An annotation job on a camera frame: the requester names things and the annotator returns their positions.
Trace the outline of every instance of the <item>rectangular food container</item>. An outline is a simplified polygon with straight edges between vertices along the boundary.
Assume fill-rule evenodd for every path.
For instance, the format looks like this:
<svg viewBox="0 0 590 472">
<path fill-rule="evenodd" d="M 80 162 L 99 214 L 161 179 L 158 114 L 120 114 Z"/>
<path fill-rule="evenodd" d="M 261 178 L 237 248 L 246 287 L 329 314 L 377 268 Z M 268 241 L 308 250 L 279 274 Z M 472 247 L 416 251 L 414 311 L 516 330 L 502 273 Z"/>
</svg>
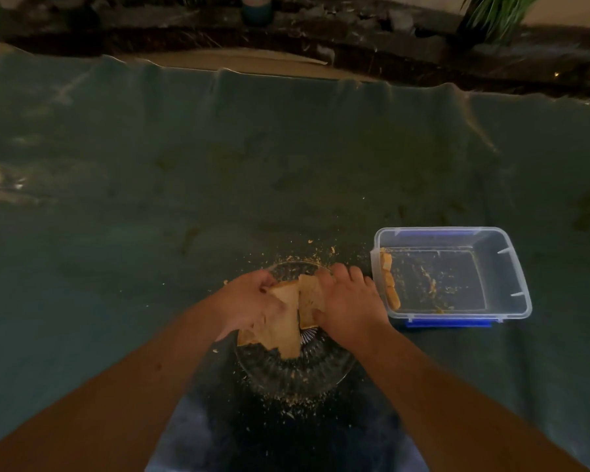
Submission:
<svg viewBox="0 0 590 472">
<path fill-rule="evenodd" d="M 389 308 L 380 253 L 391 254 L 401 307 Z M 387 313 L 407 326 L 489 326 L 531 314 L 531 298 L 509 236 L 494 227 L 382 228 L 372 273 Z"/>
</svg>

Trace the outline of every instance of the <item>green tarp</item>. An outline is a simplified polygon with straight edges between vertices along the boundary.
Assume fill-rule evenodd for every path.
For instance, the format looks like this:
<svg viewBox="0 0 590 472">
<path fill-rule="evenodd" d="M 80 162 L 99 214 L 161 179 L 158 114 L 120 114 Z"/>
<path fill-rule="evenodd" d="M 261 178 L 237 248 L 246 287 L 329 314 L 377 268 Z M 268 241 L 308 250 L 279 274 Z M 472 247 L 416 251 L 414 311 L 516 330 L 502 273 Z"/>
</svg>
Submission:
<svg viewBox="0 0 590 472">
<path fill-rule="evenodd" d="M 0 437 L 225 279 L 418 225 L 505 229 L 534 312 L 406 334 L 590 467 L 590 103 L 0 56 Z M 359 367 L 292 421 L 214 349 L 153 470 L 424 468 Z"/>
</svg>

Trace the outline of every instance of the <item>person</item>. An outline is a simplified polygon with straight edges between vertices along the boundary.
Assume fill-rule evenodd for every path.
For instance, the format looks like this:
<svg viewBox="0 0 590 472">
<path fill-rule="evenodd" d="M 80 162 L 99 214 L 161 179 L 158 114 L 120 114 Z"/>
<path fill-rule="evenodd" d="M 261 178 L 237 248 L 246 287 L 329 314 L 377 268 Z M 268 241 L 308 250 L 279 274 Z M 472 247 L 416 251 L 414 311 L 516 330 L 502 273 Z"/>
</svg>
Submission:
<svg viewBox="0 0 590 472">
<path fill-rule="evenodd" d="M 537 429 L 447 373 L 389 323 L 371 278 L 342 264 L 316 275 L 315 320 L 383 391 L 428 467 L 445 471 L 584 471 Z M 0 441 L 0 471 L 141 471 L 214 340 L 285 305 L 268 271 L 244 274 Z"/>
</svg>

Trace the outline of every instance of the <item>right hand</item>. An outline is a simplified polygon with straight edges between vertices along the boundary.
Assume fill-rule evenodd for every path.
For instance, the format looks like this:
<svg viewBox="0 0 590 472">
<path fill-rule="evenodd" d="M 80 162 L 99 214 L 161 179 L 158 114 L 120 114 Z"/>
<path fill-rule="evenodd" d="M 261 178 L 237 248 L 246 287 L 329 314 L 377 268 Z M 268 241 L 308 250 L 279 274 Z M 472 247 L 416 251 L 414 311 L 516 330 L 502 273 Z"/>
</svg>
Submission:
<svg viewBox="0 0 590 472">
<path fill-rule="evenodd" d="M 333 275 L 325 268 L 315 273 L 326 311 L 317 309 L 313 316 L 334 341 L 355 354 L 372 326 L 391 326 L 387 311 L 374 281 L 363 277 L 360 268 L 352 266 L 348 271 L 343 263 L 336 263 L 330 269 Z"/>
</svg>

